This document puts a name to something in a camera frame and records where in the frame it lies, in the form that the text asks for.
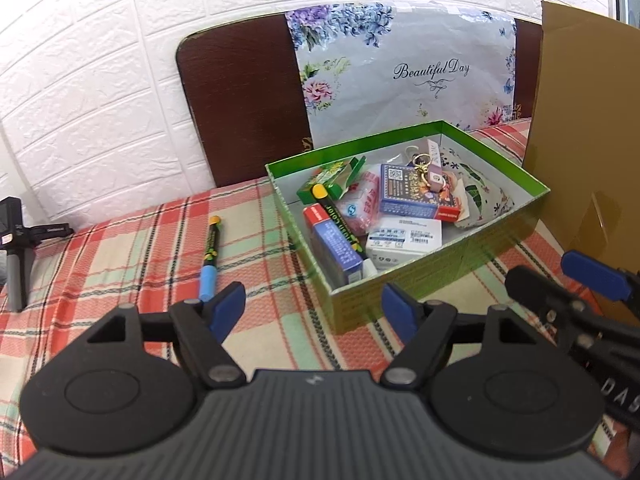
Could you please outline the black marker blue cap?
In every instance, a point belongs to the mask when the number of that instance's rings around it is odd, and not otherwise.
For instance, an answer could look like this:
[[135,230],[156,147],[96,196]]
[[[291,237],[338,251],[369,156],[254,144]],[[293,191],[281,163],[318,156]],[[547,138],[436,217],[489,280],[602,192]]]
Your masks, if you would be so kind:
[[217,281],[217,263],[219,256],[221,218],[209,218],[205,252],[198,285],[198,299],[206,302],[215,296]]

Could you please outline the red blue eraser box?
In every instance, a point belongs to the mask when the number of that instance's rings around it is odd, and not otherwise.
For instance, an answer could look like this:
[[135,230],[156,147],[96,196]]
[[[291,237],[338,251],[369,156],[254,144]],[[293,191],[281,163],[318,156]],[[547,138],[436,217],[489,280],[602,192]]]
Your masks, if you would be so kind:
[[339,288],[362,279],[362,259],[326,211],[313,204],[303,210],[314,256],[329,282]]

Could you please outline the blue playing card box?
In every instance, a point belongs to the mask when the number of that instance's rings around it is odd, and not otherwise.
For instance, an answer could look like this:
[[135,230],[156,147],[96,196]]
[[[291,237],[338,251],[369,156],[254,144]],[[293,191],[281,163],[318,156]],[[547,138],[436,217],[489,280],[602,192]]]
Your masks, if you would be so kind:
[[438,197],[426,188],[415,169],[382,164],[378,211],[390,216],[435,219]]

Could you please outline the purple keychain with tags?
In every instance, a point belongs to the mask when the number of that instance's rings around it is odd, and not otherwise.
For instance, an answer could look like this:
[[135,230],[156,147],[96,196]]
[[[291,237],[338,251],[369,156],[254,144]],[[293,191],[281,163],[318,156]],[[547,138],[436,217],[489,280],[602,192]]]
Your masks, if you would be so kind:
[[410,162],[429,191],[439,193],[445,187],[439,146],[435,141],[427,139],[423,150],[416,150],[410,155]]

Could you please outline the green eraser box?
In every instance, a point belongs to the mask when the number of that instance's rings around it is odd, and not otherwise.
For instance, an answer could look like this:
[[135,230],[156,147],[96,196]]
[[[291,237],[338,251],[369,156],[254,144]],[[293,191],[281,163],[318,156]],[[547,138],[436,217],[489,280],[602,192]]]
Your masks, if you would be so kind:
[[364,156],[354,156],[321,165],[297,190],[297,197],[304,205],[312,204],[312,188],[322,184],[332,200],[339,200],[357,180],[366,160]]

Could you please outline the red white small box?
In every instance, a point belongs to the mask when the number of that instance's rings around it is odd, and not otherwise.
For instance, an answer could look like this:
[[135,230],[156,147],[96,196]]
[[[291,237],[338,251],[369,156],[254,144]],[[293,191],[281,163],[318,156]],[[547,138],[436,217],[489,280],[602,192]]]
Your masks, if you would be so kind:
[[444,172],[442,180],[444,185],[438,193],[435,219],[451,223],[462,220],[466,214],[463,181],[450,172]]

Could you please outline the black marker white cap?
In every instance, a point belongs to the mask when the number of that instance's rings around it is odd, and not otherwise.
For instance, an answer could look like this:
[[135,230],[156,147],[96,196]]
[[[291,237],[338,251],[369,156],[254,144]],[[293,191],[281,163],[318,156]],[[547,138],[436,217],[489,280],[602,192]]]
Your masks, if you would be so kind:
[[329,218],[337,226],[337,229],[340,230],[342,235],[345,237],[345,240],[349,242],[349,245],[352,246],[352,249],[362,260],[362,276],[364,278],[372,278],[372,276],[378,274],[378,270],[376,270],[374,263],[366,255],[364,248],[360,244],[360,240],[358,240],[358,237],[356,237],[356,235],[347,225],[343,216],[338,211],[337,206],[335,205],[331,196],[329,196],[329,192],[326,190],[324,185],[320,183],[315,184],[311,188],[311,194],[312,196],[314,196],[316,202],[324,209]]

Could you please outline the white medicine box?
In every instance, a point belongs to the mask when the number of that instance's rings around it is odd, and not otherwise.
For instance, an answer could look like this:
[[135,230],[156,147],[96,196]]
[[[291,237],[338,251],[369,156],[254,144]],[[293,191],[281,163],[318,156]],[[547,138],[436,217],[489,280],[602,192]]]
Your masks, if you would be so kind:
[[378,270],[421,258],[442,247],[442,222],[379,216],[369,231],[366,254]]

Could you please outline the green cardboard box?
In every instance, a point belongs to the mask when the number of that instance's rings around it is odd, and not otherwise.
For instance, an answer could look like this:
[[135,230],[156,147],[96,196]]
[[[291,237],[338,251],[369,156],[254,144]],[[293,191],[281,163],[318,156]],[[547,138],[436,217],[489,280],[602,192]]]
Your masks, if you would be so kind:
[[418,298],[529,236],[548,186],[446,122],[365,136],[266,167],[332,330],[382,314],[382,288]]

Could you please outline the brown cardboard box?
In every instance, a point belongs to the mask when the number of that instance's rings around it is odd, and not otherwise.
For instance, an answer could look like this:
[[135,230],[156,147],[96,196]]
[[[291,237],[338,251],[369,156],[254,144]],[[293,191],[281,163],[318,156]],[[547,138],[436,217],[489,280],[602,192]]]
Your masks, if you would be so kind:
[[638,29],[544,3],[524,167],[550,190],[541,220],[563,249],[638,271]]

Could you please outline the pink tissue pack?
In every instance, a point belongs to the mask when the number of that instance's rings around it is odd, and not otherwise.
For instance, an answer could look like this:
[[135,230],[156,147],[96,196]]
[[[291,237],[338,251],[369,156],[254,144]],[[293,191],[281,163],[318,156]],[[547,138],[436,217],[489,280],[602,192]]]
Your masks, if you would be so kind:
[[356,236],[365,236],[378,214],[380,174],[380,165],[364,167],[356,181],[336,202],[338,212]]

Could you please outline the floral fabric pouch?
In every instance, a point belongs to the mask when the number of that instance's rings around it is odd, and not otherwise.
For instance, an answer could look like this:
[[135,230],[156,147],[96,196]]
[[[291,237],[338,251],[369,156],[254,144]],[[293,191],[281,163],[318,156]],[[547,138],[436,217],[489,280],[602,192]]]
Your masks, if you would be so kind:
[[457,228],[484,226],[513,209],[511,196],[480,170],[462,160],[452,148],[441,148],[440,159],[446,174],[453,174],[464,188],[465,211],[454,224]]

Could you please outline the dark brown headboard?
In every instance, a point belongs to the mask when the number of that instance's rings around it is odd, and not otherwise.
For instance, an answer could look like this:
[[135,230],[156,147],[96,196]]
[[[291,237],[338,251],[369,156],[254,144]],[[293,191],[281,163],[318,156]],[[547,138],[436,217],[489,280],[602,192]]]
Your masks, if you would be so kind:
[[[270,162],[317,148],[286,12],[215,26],[179,44],[176,62],[183,92],[220,185],[260,177]],[[533,110],[542,38],[538,24],[514,21],[511,119]]]

